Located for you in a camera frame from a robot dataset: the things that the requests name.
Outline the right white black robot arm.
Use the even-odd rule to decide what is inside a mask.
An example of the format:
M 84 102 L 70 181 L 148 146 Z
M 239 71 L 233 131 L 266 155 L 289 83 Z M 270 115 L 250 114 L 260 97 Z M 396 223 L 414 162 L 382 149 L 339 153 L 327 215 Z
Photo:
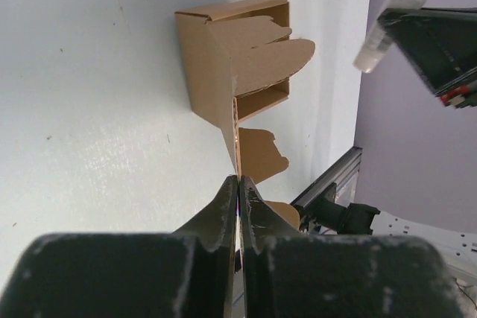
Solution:
M 476 9 L 391 7 L 377 22 L 445 107 L 476 106 Z M 439 229 L 393 216 L 376 207 L 336 202 L 337 183 L 320 177 L 302 224 L 335 234 L 417 236 L 443 256 L 454 277 L 476 283 L 476 235 Z

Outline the right aluminium side rail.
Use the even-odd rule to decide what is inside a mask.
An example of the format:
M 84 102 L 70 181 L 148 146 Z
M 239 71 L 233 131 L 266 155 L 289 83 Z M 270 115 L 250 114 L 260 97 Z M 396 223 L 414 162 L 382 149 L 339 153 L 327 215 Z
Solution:
M 354 201 L 361 155 L 360 147 L 351 147 L 291 202 L 298 210 L 301 222 L 311 216 L 309 212 L 319 197 L 324 196 L 328 201 L 343 206 Z

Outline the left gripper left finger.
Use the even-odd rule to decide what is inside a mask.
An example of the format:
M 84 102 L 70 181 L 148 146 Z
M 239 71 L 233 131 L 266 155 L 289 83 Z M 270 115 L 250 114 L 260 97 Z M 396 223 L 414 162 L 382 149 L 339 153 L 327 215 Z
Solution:
M 54 233 L 23 252 L 3 317 L 230 317 L 239 181 L 172 233 Z

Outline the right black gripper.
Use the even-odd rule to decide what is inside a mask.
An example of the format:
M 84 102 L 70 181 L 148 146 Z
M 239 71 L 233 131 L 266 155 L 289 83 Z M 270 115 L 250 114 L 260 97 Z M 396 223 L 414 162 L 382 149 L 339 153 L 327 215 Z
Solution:
M 421 8 L 387 27 L 420 79 L 444 106 L 476 107 L 476 9 Z

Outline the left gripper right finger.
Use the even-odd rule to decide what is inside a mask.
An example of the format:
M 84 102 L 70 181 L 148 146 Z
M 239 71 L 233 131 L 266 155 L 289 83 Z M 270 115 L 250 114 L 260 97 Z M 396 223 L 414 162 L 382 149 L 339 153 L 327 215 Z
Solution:
M 438 251 L 414 236 L 306 235 L 238 190 L 247 317 L 462 317 Z

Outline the brown cardboard express box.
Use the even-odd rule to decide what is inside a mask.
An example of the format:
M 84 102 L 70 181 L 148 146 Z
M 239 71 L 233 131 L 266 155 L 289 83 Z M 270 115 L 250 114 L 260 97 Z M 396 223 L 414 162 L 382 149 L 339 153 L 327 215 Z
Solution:
M 221 130 L 238 177 L 259 184 L 289 166 L 272 132 L 241 126 L 288 99 L 315 43 L 291 38 L 289 0 L 231 0 L 175 12 L 192 111 Z

